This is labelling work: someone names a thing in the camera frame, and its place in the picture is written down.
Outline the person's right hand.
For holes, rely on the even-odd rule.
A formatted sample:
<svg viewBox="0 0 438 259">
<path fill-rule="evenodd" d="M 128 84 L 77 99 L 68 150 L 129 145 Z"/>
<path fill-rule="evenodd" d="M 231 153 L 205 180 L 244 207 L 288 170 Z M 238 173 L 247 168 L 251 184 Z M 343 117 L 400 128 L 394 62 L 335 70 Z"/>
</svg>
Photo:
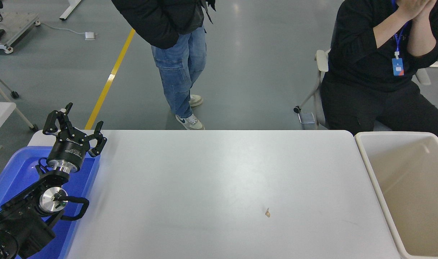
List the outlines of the person's right hand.
<svg viewBox="0 0 438 259">
<path fill-rule="evenodd" d="M 417 17 L 425 8 L 429 0 L 397 0 L 398 17 L 409 21 Z"/>
</svg>

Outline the person's left hand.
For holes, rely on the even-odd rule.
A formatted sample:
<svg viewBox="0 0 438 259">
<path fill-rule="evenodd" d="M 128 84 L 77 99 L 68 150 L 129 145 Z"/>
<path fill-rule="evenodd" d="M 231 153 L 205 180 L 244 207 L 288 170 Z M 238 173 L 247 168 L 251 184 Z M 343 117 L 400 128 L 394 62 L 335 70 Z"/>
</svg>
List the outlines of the person's left hand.
<svg viewBox="0 0 438 259">
<path fill-rule="evenodd" d="M 416 15 L 413 18 L 413 22 L 418 22 L 421 20 L 429 19 L 429 15 L 430 15 L 433 7 L 437 3 L 437 1 L 436 0 L 420 0 L 420 3 L 421 3 L 420 11 L 419 11 L 418 15 Z"/>
</svg>

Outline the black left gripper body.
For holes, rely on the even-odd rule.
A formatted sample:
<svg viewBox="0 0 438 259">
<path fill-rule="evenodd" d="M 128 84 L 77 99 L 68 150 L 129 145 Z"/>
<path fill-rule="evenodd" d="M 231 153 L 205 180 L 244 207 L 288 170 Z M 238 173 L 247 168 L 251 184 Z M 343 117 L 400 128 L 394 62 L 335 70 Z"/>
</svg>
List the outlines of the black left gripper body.
<svg viewBox="0 0 438 259">
<path fill-rule="evenodd" d="M 60 163 L 68 163 L 70 169 L 81 169 L 88 145 L 84 144 L 85 133 L 81 131 L 60 131 L 48 155 L 47 165 L 54 168 Z"/>
</svg>

